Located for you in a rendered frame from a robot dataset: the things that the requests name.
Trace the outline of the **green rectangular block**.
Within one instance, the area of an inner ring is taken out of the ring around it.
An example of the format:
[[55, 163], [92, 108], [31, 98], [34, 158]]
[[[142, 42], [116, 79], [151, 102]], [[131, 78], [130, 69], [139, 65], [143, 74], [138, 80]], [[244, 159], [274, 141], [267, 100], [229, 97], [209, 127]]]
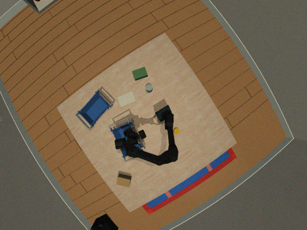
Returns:
[[145, 67], [132, 71], [135, 80], [148, 77]]

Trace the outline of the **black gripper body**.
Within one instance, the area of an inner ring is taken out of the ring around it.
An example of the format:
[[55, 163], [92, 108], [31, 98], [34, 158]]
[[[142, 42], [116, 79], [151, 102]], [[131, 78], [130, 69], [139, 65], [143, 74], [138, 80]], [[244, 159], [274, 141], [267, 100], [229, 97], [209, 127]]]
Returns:
[[139, 133], [139, 135], [138, 135], [138, 134], [135, 134], [135, 135], [132, 135], [132, 136], [135, 137], [135, 138], [137, 138], [137, 139], [139, 139], [139, 138], [141, 138], [141, 139], [146, 138], [146, 134], [145, 134], [144, 130], [141, 130], [141, 131], [139, 131], [138, 133]]

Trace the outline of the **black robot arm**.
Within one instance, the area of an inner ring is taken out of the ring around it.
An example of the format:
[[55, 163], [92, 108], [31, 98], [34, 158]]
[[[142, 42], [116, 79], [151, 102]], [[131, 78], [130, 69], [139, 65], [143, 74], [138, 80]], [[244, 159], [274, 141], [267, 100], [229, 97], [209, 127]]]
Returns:
[[171, 114], [166, 109], [163, 113], [161, 113], [161, 115], [162, 118], [165, 120], [165, 130], [166, 129], [168, 130], [169, 147], [167, 151], [157, 156], [152, 153], [140, 150], [138, 147], [135, 146], [136, 144], [138, 144], [138, 140], [137, 138], [132, 136], [135, 135], [135, 133], [131, 127], [126, 129], [123, 133], [125, 136], [129, 137], [127, 140], [125, 140], [124, 138], [115, 140], [116, 149], [118, 150], [125, 148], [127, 154], [130, 157], [144, 159], [156, 165], [163, 165], [163, 164], [169, 164], [171, 162], [176, 162], [178, 157], [178, 149], [174, 141], [174, 131], [173, 131], [174, 114]]

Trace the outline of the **grey cylinder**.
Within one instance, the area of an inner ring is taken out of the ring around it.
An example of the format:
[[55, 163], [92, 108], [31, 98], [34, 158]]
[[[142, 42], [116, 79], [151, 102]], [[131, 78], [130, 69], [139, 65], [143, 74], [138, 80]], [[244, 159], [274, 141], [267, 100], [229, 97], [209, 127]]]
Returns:
[[148, 85], [146, 86], [146, 90], [147, 90], [147, 92], [151, 92], [151, 91], [153, 90], [152, 85], [148, 84]]

